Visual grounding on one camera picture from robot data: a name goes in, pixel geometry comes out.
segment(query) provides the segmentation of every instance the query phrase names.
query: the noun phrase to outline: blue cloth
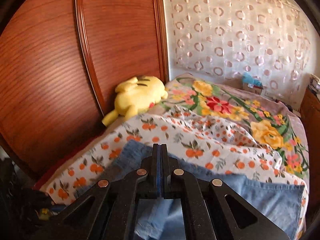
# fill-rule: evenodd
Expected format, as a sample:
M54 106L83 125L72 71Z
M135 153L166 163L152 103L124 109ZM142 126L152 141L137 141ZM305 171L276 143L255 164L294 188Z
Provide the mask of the blue cloth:
M152 147L136 141L129 141L119 157L104 171L99 179L109 181L122 179L130 171L140 167L142 159L152 155ZM210 170L182 159L180 168L189 171L198 179L210 181L221 179L252 206L269 218L293 239L298 227L301 211L301 198L304 186L262 183L248 179L245 175L215 174ZM83 194L89 187L77 191ZM148 239L185 239L183 216L180 200L140 200L135 232Z
M248 83L248 84L253 84L258 87L262 87L262 83L260 80L253 78L250 74L247 72L244 72L242 76L242 83Z

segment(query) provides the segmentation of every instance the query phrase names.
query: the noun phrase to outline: sheer curtain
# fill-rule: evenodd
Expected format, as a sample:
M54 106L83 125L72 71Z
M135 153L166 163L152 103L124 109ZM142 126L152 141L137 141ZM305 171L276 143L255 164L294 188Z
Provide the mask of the sheer curtain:
M173 67L217 83L248 72L278 98L300 105L311 44L299 8L286 0L164 2Z

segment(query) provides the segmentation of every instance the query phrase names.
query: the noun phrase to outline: pikachu plush toy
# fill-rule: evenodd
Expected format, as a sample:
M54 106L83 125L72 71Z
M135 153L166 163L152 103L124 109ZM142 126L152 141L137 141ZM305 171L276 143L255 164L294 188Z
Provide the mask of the pikachu plush toy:
M156 77L133 77L116 87L115 109L107 114L102 123L105 126L113 123L119 115L129 118L146 112L149 108L168 97L164 85Z

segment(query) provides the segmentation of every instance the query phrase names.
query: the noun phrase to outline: wooden wardrobe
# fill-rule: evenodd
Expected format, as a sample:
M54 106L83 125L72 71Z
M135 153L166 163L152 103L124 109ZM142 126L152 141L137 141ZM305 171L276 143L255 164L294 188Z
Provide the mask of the wooden wardrobe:
M115 86L168 80L163 0L12 0L0 28L0 145L38 178L104 129Z

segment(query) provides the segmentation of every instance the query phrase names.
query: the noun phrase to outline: cardboard box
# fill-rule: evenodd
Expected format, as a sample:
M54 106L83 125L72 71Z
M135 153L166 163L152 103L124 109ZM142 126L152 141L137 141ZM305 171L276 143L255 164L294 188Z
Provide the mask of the cardboard box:
M263 87L258 87L256 85L249 84L249 83L242 83L242 90L249 91L257 95L261 95Z

